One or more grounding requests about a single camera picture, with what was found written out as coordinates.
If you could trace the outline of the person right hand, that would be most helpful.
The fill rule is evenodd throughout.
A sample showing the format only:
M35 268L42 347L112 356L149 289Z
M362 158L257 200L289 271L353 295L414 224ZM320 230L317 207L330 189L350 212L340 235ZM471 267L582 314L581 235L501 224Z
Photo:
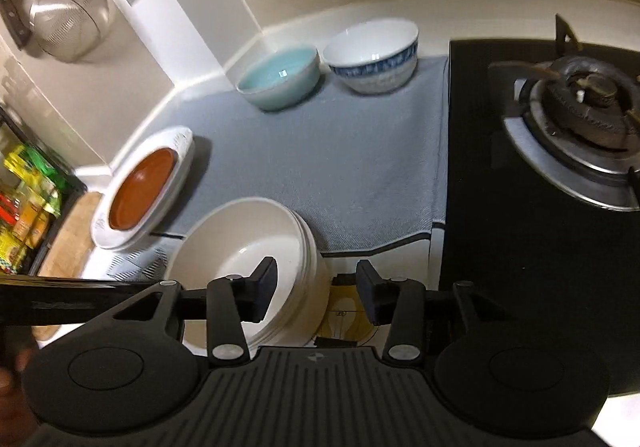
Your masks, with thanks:
M21 446L37 430L38 423L26 403L20 374L26 369L35 349L20 352L15 367L1 368L0 444L2 447Z

